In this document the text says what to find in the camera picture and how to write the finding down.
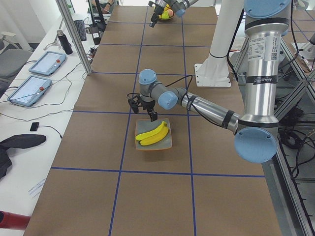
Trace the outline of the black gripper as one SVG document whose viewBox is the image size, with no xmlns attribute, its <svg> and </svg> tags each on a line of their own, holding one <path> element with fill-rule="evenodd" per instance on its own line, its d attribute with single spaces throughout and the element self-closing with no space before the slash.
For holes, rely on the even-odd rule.
<svg viewBox="0 0 315 236">
<path fill-rule="evenodd" d="M 150 21 L 149 26 L 154 27 L 156 25 L 156 21 L 159 19 L 159 16 L 164 12 L 164 7 L 158 4 L 155 5 L 154 12 L 152 15 L 152 21 Z"/>
<path fill-rule="evenodd" d="M 142 107 L 143 110 L 146 110 L 147 113 L 150 116 L 150 121 L 153 122 L 158 119 L 158 114 L 157 112 L 154 111 L 154 106 L 155 106 L 155 101 L 145 101 L 144 96 L 140 95 L 140 98 L 138 99 L 138 102 L 131 102 L 129 105 L 133 111 L 134 114 L 139 113 L 139 108 Z"/>
</svg>

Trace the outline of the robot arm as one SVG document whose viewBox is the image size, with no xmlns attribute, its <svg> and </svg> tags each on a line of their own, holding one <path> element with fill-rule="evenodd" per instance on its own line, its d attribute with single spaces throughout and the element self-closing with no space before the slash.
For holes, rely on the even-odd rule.
<svg viewBox="0 0 315 236">
<path fill-rule="evenodd" d="M 200 114 L 207 121 L 235 135 L 234 146 L 240 157 L 253 163 L 270 160 L 277 151 L 278 119 L 274 102 L 278 82 L 280 43 L 290 24 L 290 0 L 224 0 L 215 28 L 209 56 L 196 64 L 195 78 L 199 87 L 224 88 L 231 85 L 227 59 L 237 33 L 245 21 L 248 37 L 246 100 L 239 115 L 185 88 L 172 88 L 158 81 L 155 71 L 139 74 L 140 92 L 128 95 L 134 113 L 147 111 L 151 121 L 158 118 L 156 104 L 166 110 L 180 105 Z"/>
<path fill-rule="evenodd" d="M 150 0 L 148 2 L 148 5 L 152 7 L 153 5 L 155 6 L 154 12 L 152 14 L 152 17 L 150 19 L 150 27 L 154 27 L 155 24 L 158 22 L 159 16 L 162 16 L 164 9 L 169 5 L 171 10 L 175 13 L 177 17 L 182 17 L 186 9 L 188 9 L 190 6 L 198 2 L 198 0 L 183 0 L 181 2 L 177 0 Z"/>
</svg>

